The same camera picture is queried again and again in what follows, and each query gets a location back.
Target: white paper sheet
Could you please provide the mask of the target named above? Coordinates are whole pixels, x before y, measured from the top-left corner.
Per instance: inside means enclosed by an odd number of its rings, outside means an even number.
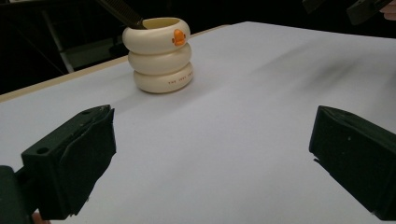
[[[121,63],[0,104],[0,162],[111,105],[118,153],[53,223],[382,223],[313,161],[319,105],[396,133],[396,40],[243,22],[189,40],[194,78],[148,94]]]

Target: orange logo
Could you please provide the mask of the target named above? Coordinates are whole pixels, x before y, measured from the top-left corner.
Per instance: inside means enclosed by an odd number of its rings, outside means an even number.
[[[175,44],[175,46],[181,46],[186,43],[186,35],[181,31],[176,29],[174,31],[174,38],[172,38],[172,43]]]

